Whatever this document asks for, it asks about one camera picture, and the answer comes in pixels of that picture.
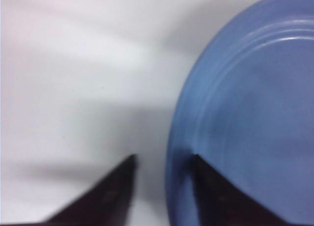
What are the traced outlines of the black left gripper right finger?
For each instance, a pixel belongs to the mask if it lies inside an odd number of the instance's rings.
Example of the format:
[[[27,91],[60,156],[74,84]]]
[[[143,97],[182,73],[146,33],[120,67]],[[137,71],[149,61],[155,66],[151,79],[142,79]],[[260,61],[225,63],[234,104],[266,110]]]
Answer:
[[[193,156],[193,191],[201,225],[289,225],[199,155]]]

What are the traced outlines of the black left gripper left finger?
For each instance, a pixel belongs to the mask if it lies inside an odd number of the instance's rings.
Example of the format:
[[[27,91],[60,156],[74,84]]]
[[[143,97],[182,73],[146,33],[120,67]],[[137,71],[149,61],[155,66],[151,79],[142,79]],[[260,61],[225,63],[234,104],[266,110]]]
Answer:
[[[134,190],[136,155],[47,220],[49,224],[125,224]]]

